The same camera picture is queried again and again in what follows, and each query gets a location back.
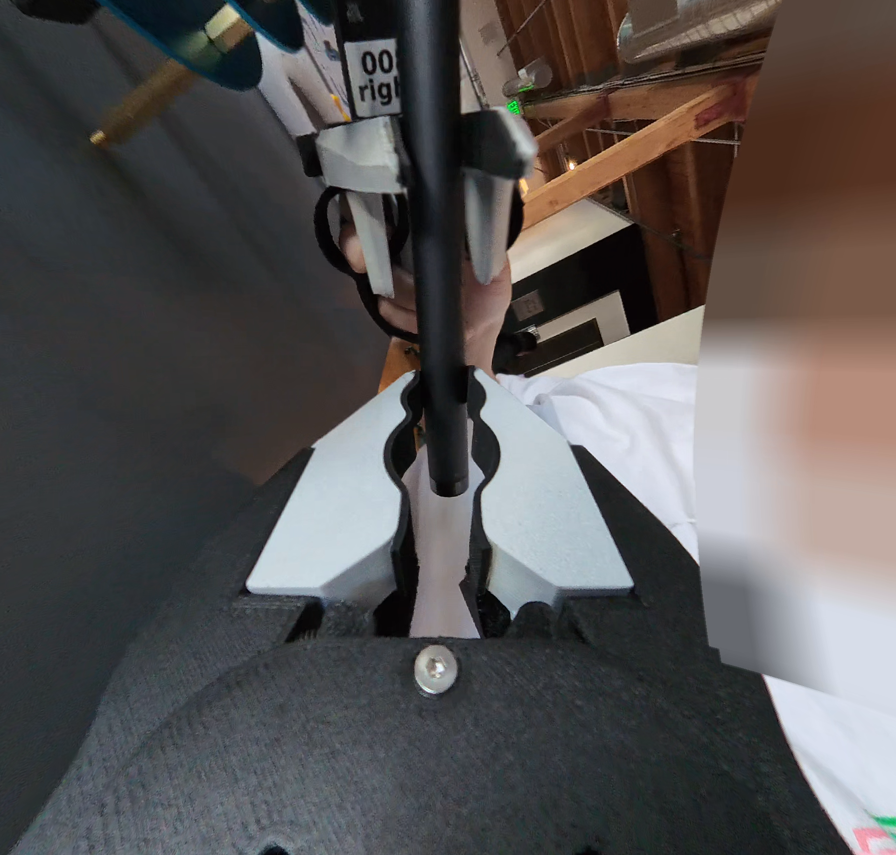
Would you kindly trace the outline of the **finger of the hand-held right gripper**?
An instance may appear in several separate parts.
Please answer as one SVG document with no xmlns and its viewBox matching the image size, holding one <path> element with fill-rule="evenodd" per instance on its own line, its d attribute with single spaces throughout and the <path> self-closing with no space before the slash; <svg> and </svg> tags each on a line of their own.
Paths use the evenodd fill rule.
<svg viewBox="0 0 896 855">
<path fill-rule="evenodd" d="M 513 197 L 538 155 L 526 122 L 507 109 L 462 116 L 462 174 L 466 239 L 476 280 L 499 276 L 509 247 Z"/>
<path fill-rule="evenodd" d="M 405 196 L 399 125 L 371 118 L 327 128 L 315 139 L 324 182 L 346 194 L 375 296 L 393 297 L 384 196 Z"/>
</svg>

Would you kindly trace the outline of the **thin wooden beam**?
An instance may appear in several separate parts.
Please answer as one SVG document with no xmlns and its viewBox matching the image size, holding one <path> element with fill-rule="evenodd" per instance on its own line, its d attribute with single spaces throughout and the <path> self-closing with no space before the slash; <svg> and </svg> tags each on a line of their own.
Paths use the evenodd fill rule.
<svg viewBox="0 0 896 855">
<path fill-rule="evenodd" d="M 603 90 L 572 91 L 551 98 L 528 102 L 522 109 L 527 119 L 559 121 L 568 119 L 605 98 L 609 117 L 621 120 L 656 120 L 678 107 L 699 98 L 705 92 L 728 86 L 758 74 L 761 67 L 742 66 L 652 84 L 638 84 Z"/>
</svg>

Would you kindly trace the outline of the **silver air duct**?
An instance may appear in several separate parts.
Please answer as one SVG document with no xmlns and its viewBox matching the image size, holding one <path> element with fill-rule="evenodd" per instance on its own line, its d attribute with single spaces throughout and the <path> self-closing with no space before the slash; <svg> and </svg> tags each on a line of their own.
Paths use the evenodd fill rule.
<svg viewBox="0 0 896 855">
<path fill-rule="evenodd" d="M 628 0 L 617 33 L 627 65 L 770 30 L 783 0 Z"/>
</svg>

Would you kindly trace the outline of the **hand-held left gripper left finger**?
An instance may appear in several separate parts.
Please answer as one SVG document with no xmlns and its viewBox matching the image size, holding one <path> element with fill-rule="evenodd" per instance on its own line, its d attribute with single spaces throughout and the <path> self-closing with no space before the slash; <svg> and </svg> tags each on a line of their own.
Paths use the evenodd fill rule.
<svg viewBox="0 0 896 855">
<path fill-rule="evenodd" d="M 412 595 L 409 496 L 420 374 L 403 374 L 318 439 L 246 589 L 252 595 L 383 601 Z"/>
</svg>

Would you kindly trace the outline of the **black cabinet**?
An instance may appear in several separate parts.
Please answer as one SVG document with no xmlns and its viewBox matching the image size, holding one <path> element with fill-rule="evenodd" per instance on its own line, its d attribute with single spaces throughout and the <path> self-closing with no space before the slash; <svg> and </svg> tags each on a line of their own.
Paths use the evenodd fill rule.
<svg viewBox="0 0 896 855">
<path fill-rule="evenodd" d="M 515 372 L 519 358 L 532 353 L 538 344 L 538 338 L 529 330 L 532 326 L 617 290 L 630 335 L 658 323 L 643 238 L 633 226 L 512 284 L 511 303 L 494 356 L 494 371 L 523 376 Z"/>
</svg>

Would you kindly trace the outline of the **white counter top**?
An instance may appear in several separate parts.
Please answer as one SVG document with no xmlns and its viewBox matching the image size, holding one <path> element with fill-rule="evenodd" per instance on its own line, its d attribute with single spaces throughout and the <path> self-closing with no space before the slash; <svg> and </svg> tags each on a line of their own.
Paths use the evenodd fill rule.
<svg viewBox="0 0 896 855">
<path fill-rule="evenodd" d="M 632 224 L 598 202 L 579 200 L 520 233 L 508 251 L 511 282 L 516 284 Z"/>
</svg>

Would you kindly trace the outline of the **blue plate assembly brass standoffs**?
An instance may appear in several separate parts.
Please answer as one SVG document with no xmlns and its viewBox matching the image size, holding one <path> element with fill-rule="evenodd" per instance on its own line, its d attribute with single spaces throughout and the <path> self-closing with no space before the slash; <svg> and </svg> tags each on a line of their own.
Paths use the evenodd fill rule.
<svg viewBox="0 0 896 855">
<path fill-rule="evenodd" d="M 91 143 L 127 142 L 197 78 L 233 91 L 255 88 L 263 77 L 259 41 L 287 53 L 304 46 L 298 7 L 332 20 L 330 0 L 11 0 L 29 17 L 85 24 L 104 8 L 160 49 L 167 60 L 110 110 Z"/>
</svg>

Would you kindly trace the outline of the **white framed black panel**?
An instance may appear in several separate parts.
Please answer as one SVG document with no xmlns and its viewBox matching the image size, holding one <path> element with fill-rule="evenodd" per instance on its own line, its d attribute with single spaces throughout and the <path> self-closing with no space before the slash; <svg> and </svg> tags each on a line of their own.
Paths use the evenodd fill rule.
<svg viewBox="0 0 896 855">
<path fill-rule="evenodd" d="M 529 329 L 536 349 L 519 358 L 516 373 L 527 378 L 583 357 L 631 334 L 619 291 L 590 301 Z"/>
</svg>

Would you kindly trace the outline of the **black metal rod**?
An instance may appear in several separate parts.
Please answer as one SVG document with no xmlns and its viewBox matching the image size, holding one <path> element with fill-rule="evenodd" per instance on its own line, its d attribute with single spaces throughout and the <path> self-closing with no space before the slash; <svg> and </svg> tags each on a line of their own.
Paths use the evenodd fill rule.
<svg viewBox="0 0 896 855">
<path fill-rule="evenodd" d="M 428 471 L 442 498 L 469 484 L 459 1 L 394 0 Z"/>
</svg>

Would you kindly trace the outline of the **person's right hand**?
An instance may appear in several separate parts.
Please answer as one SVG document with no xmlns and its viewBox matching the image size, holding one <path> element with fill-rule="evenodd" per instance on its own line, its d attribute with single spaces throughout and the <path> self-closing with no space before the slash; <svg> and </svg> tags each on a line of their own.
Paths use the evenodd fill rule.
<svg viewBox="0 0 896 855">
<path fill-rule="evenodd" d="M 379 316 L 403 337 L 417 334 L 416 291 L 413 274 L 401 268 L 393 272 L 394 295 L 378 297 Z M 468 366 L 480 368 L 497 379 L 493 361 L 498 335 L 511 301 L 511 268 L 504 259 L 498 276 L 480 283 L 468 255 L 462 259 L 462 322 L 464 355 Z"/>
</svg>

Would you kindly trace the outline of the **black desk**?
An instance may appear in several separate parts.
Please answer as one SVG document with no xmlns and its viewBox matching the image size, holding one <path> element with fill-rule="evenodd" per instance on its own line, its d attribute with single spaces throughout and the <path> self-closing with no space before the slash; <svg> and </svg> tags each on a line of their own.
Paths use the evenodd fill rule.
<svg viewBox="0 0 896 855">
<path fill-rule="evenodd" d="M 104 151 L 89 134 L 161 54 L 10 0 L 1 39 L 6 853 L 175 578 L 376 393 L 387 345 L 257 90 L 200 80 Z"/>
</svg>

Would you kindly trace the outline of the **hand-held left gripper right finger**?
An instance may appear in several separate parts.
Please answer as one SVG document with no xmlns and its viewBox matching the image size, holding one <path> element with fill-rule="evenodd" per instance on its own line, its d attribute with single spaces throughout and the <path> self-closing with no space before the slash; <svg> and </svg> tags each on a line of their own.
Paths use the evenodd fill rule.
<svg viewBox="0 0 896 855">
<path fill-rule="evenodd" d="M 470 369 L 473 496 L 467 582 L 474 600 L 561 604 L 625 595 L 630 575 L 567 440 L 480 369 Z"/>
</svg>

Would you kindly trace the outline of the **ceiling lamp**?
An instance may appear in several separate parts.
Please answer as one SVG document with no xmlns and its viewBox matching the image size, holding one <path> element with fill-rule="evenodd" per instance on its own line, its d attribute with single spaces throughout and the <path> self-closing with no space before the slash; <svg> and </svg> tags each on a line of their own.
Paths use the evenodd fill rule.
<svg viewBox="0 0 896 855">
<path fill-rule="evenodd" d="M 540 56 L 517 71 L 517 77 L 509 79 L 502 87 L 505 99 L 514 99 L 522 93 L 542 90 L 553 81 L 553 69 L 548 61 Z"/>
</svg>

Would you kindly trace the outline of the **thick wooden beam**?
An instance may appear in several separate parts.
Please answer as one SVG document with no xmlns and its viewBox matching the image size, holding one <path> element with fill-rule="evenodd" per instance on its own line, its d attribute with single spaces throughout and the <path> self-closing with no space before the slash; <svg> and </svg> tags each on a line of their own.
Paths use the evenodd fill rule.
<svg viewBox="0 0 896 855">
<path fill-rule="evenodd" d="M 523 198 L 523 230 L 652 163 L 706 133 L 747 118 L 758 73 L 732 78 L 632 133 L 623 142 L 529 192 Z"/>
</svg>

